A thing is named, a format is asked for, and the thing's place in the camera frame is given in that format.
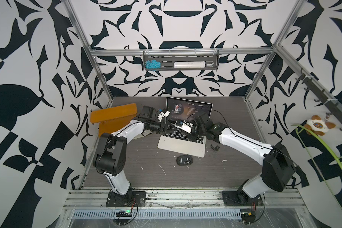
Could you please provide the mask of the black wireless mouse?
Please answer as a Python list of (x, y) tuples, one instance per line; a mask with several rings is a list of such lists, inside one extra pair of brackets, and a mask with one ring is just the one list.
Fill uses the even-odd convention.
[(176, 163), (178, 166), (188, 166), (193, 164), (193, 158), (191, 155), (181, 155), (177, 157)]

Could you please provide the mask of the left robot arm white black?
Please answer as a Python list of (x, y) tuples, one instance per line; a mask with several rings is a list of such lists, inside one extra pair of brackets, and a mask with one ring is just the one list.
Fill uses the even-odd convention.
[(118, 131), (104, 133), (100, 136), (93, 166), (98, 174), (104, 175), (112, 188), (112, 192), (124, 196), (131, 190), (131, 183), (126, 178), (124, 166), (126, 163), (126, 148), (129, 142), (148, 130), (155, 134), (170, 133), (168, 127), (171, 112), (166, 109), (156, 111), (150, 106), (144, 106), (141, 113)]

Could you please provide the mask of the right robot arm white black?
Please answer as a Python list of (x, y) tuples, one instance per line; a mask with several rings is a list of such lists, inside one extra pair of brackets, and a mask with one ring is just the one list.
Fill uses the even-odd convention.
[(267, 191), (282, 192), (295, 173), (295, 165), (287, 148), (278, 143), (270, 145), (233, 130), (226, 122), (214, 123), (208, 115), (198, 114), (182, 123), (189, 136), (205, 136), (216, 143), (229, 146), (262, 166), (262, 172), (246, 180), (237, 190), (240, 201), (251, 200)]

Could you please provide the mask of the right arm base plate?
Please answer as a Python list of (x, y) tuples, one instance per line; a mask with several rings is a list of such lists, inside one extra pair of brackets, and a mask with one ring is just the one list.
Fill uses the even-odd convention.
[(264, 205), (261, 195), (249, 197), (243, 191), (222, 191), (222, 199), (225, 206), (259, 206)]

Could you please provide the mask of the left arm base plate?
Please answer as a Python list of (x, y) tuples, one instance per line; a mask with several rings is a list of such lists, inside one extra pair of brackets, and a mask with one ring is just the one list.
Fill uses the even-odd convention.
[(146, 192), (129, 190), (125, 195), (117, 194), (110, 191), (106, 201), (106, 207), (131, 207), (136, 202), (135, 206), (141, 207), (146, 202)]

